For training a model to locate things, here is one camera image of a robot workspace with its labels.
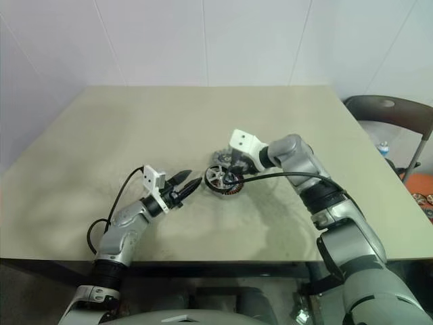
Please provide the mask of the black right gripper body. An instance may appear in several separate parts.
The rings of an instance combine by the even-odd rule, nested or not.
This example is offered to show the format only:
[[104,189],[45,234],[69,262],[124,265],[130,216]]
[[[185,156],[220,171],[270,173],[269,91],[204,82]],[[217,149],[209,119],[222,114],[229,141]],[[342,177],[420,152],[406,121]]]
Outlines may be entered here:
[[231,165],[238,166],[238,175],[257,174],[257,169],[254,165],[254,162],[239,150],[233,150],[231,152]]

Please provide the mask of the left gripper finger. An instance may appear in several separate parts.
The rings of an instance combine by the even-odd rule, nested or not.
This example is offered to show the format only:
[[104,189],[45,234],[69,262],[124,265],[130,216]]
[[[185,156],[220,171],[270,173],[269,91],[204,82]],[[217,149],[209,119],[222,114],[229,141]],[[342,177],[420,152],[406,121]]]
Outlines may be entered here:
[[191,174],[192,170],[179,171],[177,174],[173,175],[170,179],[170,184],[172,186],[178,186],[183,183]]
[[179,200],[185,200],[199,187],[200,184],[200,179],[193,179],[185,184],[185,186],[178,192]]

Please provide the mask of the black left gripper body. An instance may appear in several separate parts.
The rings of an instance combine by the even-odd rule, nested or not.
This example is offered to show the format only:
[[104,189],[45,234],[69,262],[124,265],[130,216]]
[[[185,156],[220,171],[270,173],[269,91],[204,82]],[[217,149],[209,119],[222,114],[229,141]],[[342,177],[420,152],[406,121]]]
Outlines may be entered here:
[[161,199],[169,209],[181,208],[183,206],[179,193],[175,191],[175,187],[170,182],[164,182],[162,189],[159,189]]

